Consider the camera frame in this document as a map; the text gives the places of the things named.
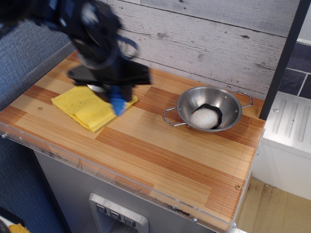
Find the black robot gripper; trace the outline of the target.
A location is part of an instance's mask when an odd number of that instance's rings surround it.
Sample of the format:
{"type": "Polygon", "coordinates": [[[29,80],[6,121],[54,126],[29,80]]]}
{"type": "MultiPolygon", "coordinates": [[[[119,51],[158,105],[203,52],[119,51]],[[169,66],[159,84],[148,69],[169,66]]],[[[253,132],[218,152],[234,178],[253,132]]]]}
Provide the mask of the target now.
{"type": "Polygon", "coordinates": [[[81,64],[68,71],[76,85],[91,85],[93,92],[110,103],[110,86],[118,85],[122,98],[132,101],[132,87],[151,84],[149,68],[120,54],[118,49],[104,52],[100,49],[78,50],[81,64]]]}

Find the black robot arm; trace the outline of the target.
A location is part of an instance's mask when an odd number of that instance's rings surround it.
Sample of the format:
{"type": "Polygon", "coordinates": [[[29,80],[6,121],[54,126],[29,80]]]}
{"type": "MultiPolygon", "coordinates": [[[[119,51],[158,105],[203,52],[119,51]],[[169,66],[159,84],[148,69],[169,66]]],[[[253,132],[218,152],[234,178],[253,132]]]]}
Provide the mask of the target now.
{"type": "Polygon", "coordinates": [[[122,37],[120,18],[101,0],[2,0],[0,35],[5,36],[21,21],[30,20],[66,34],[78,50],[81,65],[68,71],[77,86],[87,86],[106,102],[118,95],[132,99],[136,85],[149,85],[149,68],[122,53],[119,43],[138,49],[122,37]]]}

